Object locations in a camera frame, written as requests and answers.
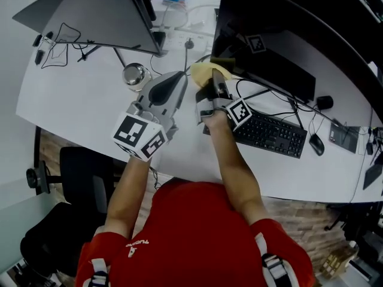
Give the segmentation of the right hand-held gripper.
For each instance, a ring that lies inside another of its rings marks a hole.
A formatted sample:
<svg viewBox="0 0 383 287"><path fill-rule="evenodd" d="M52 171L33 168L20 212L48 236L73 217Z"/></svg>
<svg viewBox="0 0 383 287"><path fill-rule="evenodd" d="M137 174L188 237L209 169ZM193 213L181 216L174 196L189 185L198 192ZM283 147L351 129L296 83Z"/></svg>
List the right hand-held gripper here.
<svg viewBox="0 0 383 287"><path fill-rule="evenodd" d="M228 91L226 79L218 70L212 70L213 86L204 86L196 93L197 124L204 118L212 117L215 111L223 111L232 122L233 130L241 127L251 117L251 111L243 98L232 100Z"/></svg>

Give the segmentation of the yellow cloth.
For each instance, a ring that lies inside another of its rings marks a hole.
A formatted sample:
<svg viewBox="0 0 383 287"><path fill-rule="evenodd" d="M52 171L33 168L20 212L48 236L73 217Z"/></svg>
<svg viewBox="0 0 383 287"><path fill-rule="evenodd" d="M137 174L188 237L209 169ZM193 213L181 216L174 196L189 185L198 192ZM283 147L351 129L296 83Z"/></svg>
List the yellow cloth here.
<svg viewBox="0 0 383 287"><path fill-rule="evenodd" d="M225 80L232 79L232 74L227 69L211 62L199 62L192 64L190 67L190 75L196 85L199 88L203 88L207 85L209 79L212 78L213 70L218 70L221 72Z"/></svg>

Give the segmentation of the black curved monitor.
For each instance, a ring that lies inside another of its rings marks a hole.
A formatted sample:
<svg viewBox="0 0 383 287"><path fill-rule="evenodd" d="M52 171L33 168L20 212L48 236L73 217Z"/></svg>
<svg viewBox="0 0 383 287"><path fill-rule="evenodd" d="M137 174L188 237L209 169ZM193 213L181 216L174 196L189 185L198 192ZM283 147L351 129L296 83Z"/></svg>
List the black curved monitor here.
<svg viewBox="0 0 383 287"><path fill-rule="evenodd" d="M289 0L221 0L211 62L309 105L330 96L329 118L383 126L383 85L327 23Z"/></svg>
<svg viewBox="0 0 383 287"><path fill-rule="evenodd" d="M161 56L166 35L153 29L151 0L37 0L13 20L52 40Z"/></svg>

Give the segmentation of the person's left forearm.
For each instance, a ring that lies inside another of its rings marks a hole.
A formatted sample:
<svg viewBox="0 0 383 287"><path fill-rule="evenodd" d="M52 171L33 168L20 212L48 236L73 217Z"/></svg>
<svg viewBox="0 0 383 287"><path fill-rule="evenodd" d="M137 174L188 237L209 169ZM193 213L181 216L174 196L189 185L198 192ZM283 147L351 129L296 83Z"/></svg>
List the person's left forearm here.
<svg viewBox="0 0 383 287"><path fill-rule="evenodd" d="M104 232L132 237L147 187L150 162L131 157L110 199Z"/></svg>

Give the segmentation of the person's right forearm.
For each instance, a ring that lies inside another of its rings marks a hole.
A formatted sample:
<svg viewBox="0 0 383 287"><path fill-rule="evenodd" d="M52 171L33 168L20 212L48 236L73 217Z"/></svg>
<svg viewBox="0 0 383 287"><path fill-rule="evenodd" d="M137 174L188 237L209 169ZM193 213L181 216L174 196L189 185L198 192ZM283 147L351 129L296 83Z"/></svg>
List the person's right forearm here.
<svg viewBox="0 0 383 287"><path fill-rule="evenodd" d="M259 183L245 162L229 126L209 127L221 178L234 210L249 225L269 218L260 192Z"/></svg>

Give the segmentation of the person's right hand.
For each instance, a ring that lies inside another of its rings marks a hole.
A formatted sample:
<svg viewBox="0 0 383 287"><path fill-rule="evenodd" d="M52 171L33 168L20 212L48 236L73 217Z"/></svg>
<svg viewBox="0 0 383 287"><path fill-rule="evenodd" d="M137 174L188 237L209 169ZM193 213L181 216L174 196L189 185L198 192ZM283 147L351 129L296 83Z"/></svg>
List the person's right hand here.
<svg viewBox="0 0 383 287"><path fill-rule="evenodd" d="M203 117L202 121L210 130L231 129L231 122L225 111L216 110L209 117Z"/></svg>

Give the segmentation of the clear bottle with metal lid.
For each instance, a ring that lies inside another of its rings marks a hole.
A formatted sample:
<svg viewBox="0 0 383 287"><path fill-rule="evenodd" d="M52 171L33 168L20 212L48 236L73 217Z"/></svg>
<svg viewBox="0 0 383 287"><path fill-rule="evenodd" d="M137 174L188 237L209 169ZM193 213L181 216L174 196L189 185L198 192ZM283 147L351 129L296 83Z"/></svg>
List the clear bottle with metal lid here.
<svg viewBox="0 0 383 287"><path fill-rule="evenodd" d="M130 63L124 67L122 79L130 90L139 92L153 79L153 76L142 64Z"/></svg>

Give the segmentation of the white power strip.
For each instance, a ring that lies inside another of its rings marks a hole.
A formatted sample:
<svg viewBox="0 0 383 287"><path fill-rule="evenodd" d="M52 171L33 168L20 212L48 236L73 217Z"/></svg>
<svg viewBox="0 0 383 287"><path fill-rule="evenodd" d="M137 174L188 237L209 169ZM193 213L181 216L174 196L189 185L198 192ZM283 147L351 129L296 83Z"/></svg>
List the white power strip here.
<svg viewBox="0 0 383 287"><path fill-rule="evenodd" d="M175 30L174 32L166 34L162 49L166 51L184 50L185 43L188 40L193 42L193 47L191 49L194 51L203 52L209 46L209 38L205 35Z"/></svg>

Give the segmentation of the black office chair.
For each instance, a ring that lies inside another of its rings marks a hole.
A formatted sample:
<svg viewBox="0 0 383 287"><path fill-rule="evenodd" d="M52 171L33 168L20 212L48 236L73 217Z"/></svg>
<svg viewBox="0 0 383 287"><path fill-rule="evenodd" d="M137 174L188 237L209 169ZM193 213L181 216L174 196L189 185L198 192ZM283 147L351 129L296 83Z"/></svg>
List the black office chair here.
<svg viewBox="0 0 383 287"><path fill-rule="evenodd" d="M339 222L347 241L355 241L358 245L374 248L383 253L383 227L378 225L383 219L383 201L365 203L332 203L327 210L338 214L332 225L324 227L332 230Z"/></svg>
<svg viewBox="0 0 383 287"><path fill-rule="evenodd" d="M49 192L51 184L62 185L64 202L26 232L20 251L27 265L42 277L61 272L74 277L81 248L104 224L114 191L111 157L84 147L60 150L60 175L50 176L44 161L26 171L32 189Z"/></svg>

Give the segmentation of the black computer mouse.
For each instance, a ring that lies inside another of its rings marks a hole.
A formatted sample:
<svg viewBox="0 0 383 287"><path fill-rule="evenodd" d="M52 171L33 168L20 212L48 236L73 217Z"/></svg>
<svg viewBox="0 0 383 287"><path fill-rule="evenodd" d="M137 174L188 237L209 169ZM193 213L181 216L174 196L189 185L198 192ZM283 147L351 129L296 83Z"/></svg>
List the black computer mouse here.
<svg viewBox="0 0 383 287"><path fill-rule="evenodd" d="M309 139L309 144L313 148L317 156L322 156L324 154L324 150L325 150L324 144L316 133L311 135Z"/></svg>

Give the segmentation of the black desk leg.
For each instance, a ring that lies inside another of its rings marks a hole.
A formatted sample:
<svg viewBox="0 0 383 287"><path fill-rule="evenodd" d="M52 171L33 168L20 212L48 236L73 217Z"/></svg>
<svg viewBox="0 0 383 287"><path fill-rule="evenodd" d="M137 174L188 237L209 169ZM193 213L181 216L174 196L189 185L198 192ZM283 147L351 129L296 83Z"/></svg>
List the black desk leg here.
<svg viewBox="0 0 383 287"><path fill-rule="evenodd" d="M35 126L35 138L34 138L34 168L39 167L39 152L41 142L41 128Z"/></svg>

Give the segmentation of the grey laptop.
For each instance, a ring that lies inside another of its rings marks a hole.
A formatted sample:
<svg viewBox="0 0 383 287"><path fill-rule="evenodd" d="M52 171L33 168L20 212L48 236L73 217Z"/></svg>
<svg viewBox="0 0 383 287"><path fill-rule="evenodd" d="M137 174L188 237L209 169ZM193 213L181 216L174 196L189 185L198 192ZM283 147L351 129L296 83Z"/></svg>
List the grey laptop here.
<svg viewBox="0 0 383 287"><path fill-rule="evenodd" d="M341 126L331 123L329 141L351 152L356 153L360 127Z"/></svg>

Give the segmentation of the person's red shirt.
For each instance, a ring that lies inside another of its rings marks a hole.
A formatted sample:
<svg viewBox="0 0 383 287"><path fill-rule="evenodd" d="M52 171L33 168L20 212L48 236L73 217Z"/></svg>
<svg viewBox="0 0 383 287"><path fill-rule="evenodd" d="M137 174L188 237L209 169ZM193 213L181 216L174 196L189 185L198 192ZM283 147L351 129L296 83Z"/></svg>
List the person's red shirt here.
<svg viewBox="0 0 383 287"><path fill-rule="evenodd" d="M258 234L269 253L290 263L300 287L313 286L308 254L279 222L248 224L222 185L181 181L155 193L144 228L134 238L106 232L86 243L75 286L90 282L92 261L102 258L111 287L266 287Z"/></svg>

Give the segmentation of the black tripod stand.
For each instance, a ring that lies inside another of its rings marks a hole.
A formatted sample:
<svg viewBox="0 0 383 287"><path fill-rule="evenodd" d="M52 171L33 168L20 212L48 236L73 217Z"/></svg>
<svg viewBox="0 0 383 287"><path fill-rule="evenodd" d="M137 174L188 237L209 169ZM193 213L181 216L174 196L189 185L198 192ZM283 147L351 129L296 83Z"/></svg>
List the black tripod stand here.
<svg viewBox="0 0 383 287"><path fill-rule="evenodd" d="M383 127L369 127L367 137L366 154L370 158L370 165L373 165L383 152Z"/></svg>

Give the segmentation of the printed cardboard box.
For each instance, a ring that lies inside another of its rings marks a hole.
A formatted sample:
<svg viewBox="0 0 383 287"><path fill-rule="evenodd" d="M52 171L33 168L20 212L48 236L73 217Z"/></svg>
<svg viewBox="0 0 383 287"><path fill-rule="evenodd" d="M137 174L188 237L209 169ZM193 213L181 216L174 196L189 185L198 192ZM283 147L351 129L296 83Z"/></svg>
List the printed cardboard box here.
<svg viewBox="0 0 383 287"><path fill-rule="evenodd" d="M334 250L320 267L320 273L326 279L339 276L345 272L349 262L357 256L358 251L358 245L355 241L350 241L346 246Z"/></svg>

